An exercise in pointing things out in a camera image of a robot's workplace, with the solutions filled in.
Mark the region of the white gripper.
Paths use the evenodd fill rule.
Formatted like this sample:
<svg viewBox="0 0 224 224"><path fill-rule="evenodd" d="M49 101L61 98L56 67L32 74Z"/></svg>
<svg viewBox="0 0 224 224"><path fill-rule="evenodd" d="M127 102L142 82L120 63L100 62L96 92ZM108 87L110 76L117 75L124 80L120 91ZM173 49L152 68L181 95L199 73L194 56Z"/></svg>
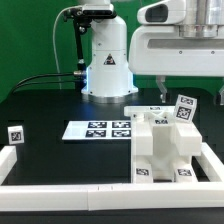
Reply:
<svg viewBox="0 0 224 224"><path fill-rule="evenodd" d="M158 75L165 103L164 76L224 77L224 29L214 38L182 38L178 26L140 26L131 38L129 68L138 75ZM224 85L216 104L224 105Z"/></svg>

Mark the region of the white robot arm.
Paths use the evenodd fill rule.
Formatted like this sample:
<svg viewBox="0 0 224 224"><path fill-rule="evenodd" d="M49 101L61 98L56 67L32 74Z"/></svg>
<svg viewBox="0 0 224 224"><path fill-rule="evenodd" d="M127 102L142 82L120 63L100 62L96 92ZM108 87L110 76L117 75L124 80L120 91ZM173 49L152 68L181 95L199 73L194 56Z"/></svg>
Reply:
<svg viewBox="0 0 224 224"><path fill-rule="evenodd" d="M78 0L78 21L92 27L86 97L136 93L133 76L224 77L224 0L160 0L140 8L127 36L112 0Z"/></svg>

